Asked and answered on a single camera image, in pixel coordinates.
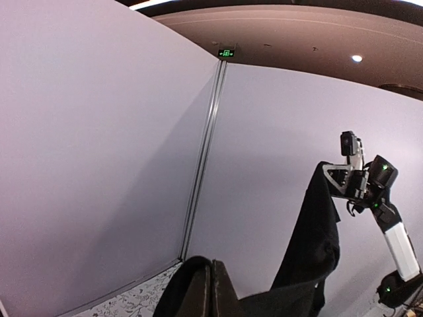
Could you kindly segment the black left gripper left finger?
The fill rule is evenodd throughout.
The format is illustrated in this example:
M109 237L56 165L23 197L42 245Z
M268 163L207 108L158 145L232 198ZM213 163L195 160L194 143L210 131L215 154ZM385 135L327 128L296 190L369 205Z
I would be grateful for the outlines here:
M178 310L178 316L208 317L211 308L211 271L210 267L206 265L193 275Z

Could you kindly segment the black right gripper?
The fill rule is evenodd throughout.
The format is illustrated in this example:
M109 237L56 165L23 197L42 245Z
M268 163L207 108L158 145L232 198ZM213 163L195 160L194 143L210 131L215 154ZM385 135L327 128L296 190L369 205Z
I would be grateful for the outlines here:
M352 171L350 164L323 164L322 169L331 196L345 197L360 207L367 207L367 170Z

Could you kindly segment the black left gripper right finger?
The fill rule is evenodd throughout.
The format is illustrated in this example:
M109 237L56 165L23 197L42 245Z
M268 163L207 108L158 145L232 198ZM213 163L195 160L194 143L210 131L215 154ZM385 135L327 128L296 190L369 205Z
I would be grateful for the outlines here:
M211 316L246 316L225 264L219 260L213 260L211 266Z

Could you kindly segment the black t-shirt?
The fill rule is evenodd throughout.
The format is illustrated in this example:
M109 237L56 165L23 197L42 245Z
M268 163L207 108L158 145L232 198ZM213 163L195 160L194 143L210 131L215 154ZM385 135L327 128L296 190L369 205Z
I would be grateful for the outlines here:
M246 316L317 316L325 305L325 280L340 259L340 218L320 162L311 177L287 250L269 291L239 299ZM178 316L193 275L212 261L186 260L174 273L154 316Z

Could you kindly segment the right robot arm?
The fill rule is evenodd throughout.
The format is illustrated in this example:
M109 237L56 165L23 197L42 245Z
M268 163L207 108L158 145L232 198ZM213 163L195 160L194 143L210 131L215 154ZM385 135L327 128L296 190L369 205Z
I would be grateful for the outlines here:
M346 200L346 208L355 216L369 209L383 233L396 270L386 275L377 288L378 303L399 315L401 309L416 306L422 291L422 268L390 192L399 171L377 155L371 162L356 168L353 164L323 164L330 194Z

